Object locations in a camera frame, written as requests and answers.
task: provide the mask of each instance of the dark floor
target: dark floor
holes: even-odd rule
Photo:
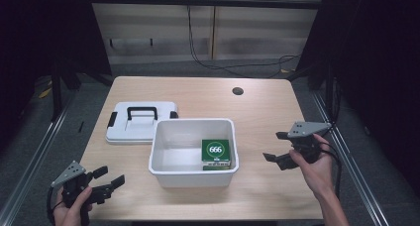
[[[218,64],[237,64],[243,62],[244,60],[219,61]],[[206,69],[193,61],[137,65],[120,64],[113,65],[112,67],[115,76],[238,77],[231,72]],[[230,69],[230,71],[239,71],[242,75],[248,77],[255,76],[259,78],[270,76],[277,70],[277,66]],[[280,72],[274,78],[282,78],[287,75],[288,73]],[[13,219],[13,225],[49,224],[45,211],[49,185],[72,160],[79,161],[83,154],[96,119],[106,99],[109,87],[83,75],[80,78],[82,85],[78,91],[72,92],[64,89],[64,102],[66,98],[71,99],[70,97],[72,95],[74,96],[73,101],[68,107],[67,114],[59,127],[57,135],[52,140],[45,159],[40,163],[40,167],[34,174],[33,180],[21,179],[21,177],[26,172],[29,162],[39,148],[40,142],[51,125],[50,119],[53,113],[52,96],[48,95],[43,99],[38,98],[38,94],[44,89],[46,82],[49,80],[48,77],[43,77],[38,82],[36,93],[21,119],[20,128],[16,131],[16,134],[7,147],[2,149],[0,157],[0,173],[2,176],[0,182],[1,207],[4,209],[5,206],[10,204],[8,199],[16,193],[14,190],[19,183],[23,182],[29,186],[27,192],[18,192],[23,194],[24,200],[22,204],[18,203],[16,205],[16,214],[10,216]],[[305,120],[322,121],[323,119],[313,99],[313,93],[307,87],[306,78],[302,77],[294,80],[292,86]],[[418,225],[420,222],[420,200],[414,195],[412,189],[401,174],[395,170],[383,155],[375,138],[366,134],[365,126],[359,119],[358,113],[346,103],[345,99],[341,104],[337,126],[343,134],[372,195],[377,199],[379,208],[383,211],[387,224]],[[364,198],[361,197],[360,190],[354,183],[347,168],[343,170],[341,201],[352,225],[375,225],[367,209],[368,202],[364,202]],[[314,225],[321,222],[319,220],[285,220],[274,223],[254,223],[253,225]],[[142,222],[136,225],[146,224],[160,225],[163,222]],[[132,225],[132,222],[92,222],[91,225]]]

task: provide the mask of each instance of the wooden table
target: wooden table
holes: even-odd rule
[[[233,93],[234,87],[244,90]],[[173,101],[179,118],[229,118],[235,124],[240,167],[227,187],[162,188],[149,172],[152,145],[109,145],[106,130],[115,105],[123,101]],[[288,153],[287,132],[303,120],[286,80],[192,77],[118,77],[86,147],[81,164],[108,166],[94,185],[120,174],[126,183],[91,219],[106,220],[277,220],[322,218],[300,169],[280,170],[263,153]]]

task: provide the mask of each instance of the open container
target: open container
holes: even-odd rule
[[[229,169],[203,170],[203,139],[229,141]],[[235,127],[231,120],[169,119],[157,122],[149,170],[162,187],[227,186],[238,168]]]

